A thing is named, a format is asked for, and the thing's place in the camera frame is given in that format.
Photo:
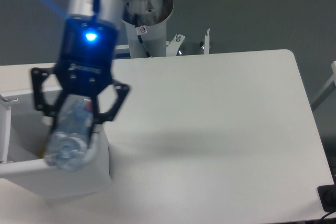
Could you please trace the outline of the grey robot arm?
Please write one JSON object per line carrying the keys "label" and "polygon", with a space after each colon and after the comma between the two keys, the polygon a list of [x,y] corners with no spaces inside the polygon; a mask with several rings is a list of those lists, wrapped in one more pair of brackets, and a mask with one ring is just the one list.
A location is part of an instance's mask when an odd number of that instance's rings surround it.
{"label": "grey robot arm", "polygon": [[[132,0],[69,0],[60,56],[52,68],[31,70],[35,108],[52,119],[50,140],[91,142],[93,129],[113,121],[129,85],[113,78],[113,53],[122,17]],[[61,109],[70,95],[91,100],[91,122],[83,133],[61,130]]]}

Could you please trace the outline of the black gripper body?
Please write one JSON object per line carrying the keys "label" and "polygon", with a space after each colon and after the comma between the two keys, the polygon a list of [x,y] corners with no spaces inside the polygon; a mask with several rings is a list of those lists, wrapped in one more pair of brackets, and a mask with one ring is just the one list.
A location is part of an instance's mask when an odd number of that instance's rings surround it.
{"label": "black gripper body", "polygon": [[68,94],[96,97],[112,84],[118,31],[83,19],[67,19],[54,73]]}

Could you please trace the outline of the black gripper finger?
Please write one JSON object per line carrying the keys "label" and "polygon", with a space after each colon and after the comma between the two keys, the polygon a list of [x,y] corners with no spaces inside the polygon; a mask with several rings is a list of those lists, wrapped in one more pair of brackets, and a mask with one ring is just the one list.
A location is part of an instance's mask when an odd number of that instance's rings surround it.
{"label": "black gripper finger", "polygon": [[[113,89],[117,95],[114,104],[106,112],[101,113],[99,108],[98,95],[104,91],[108,86],[113,86]],[[97,126],[101,126],[105,122],[112,122],[116,118],[119,110],[121,109],[125,99],[127,98],[131,87],[122,83],[116,79],[111,78],[107,82],[100,83],[94,78],[89,79],[88,94],[91,100],[92,107],[92,123],[89,131],[90,144],[93,139],[93,133]]]}
{"label": "black gripper finger", "polygon": [[44,116],[52,119],[49,136],[51,136],[57,128],[61,108],[68,96],[67,91],[62,89],[54,104],[47,103],[43,92],[43,83],[52,74],[54,74],[53,68],[34,67],[30,70],[35,109],[41,111]]}

